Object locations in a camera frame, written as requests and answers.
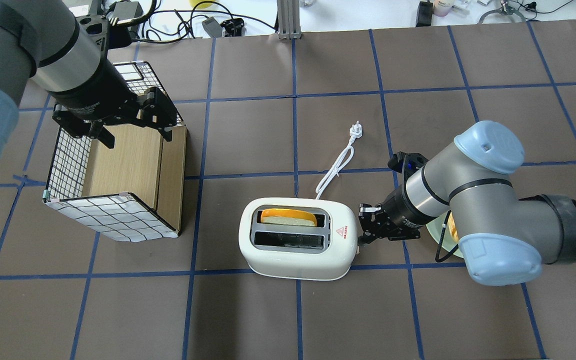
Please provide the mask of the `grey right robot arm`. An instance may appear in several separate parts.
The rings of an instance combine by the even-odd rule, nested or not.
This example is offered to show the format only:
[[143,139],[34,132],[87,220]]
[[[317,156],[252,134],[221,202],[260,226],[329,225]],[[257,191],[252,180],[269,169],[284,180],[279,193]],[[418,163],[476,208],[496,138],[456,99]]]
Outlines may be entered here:
[[434,219],[452,215],[457,248],[478,284],[535,280],[543,265],[576,264],[576,199],[518,198],[510,180],[524,162],[518,137],[502,123],[478,121],[432,159],[398,152],[388,167],[403,183],[377,205],[361,203],[361,245],[411,240]]

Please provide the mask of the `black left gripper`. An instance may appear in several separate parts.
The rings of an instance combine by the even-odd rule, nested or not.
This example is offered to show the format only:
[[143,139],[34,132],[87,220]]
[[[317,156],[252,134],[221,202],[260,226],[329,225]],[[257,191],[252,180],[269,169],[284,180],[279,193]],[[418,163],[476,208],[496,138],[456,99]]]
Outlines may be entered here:
[[135,125],[157,130],[166,142],[173,141],[178,110],[157,86],[136,94],[112,64],[103,64],[92,78],[77,88],[52,93],[52,119],[71,137],[89,137],[106,148],[115,147],[107,126]]

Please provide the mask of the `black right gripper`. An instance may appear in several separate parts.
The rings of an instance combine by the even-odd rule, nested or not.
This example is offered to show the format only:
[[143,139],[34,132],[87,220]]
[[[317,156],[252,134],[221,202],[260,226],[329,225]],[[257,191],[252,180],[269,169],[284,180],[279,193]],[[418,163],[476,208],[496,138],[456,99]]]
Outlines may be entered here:
[[413,209],[404,187],[398,187],[377,205],[360,203],[359,216],[366,217],[359,245],[372,244],[377,239],[414,240],[421,236],[423,215]]

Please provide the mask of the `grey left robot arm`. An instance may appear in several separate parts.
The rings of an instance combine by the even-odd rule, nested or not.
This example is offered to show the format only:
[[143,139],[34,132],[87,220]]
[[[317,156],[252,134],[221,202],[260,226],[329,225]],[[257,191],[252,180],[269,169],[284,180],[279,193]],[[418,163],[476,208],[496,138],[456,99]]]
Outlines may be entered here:
[[108,126],[135,125],[172,141],[179,113],[169,96],[156,87],[132,92],[107,58],[122,47],[115,30],[146,22],[156,7],[153,1],[145,14],[117,19],[77,17],[61,0],[0,0],[0,157],[29,80],[55,99],[53,119],[74,139],[112,149]]

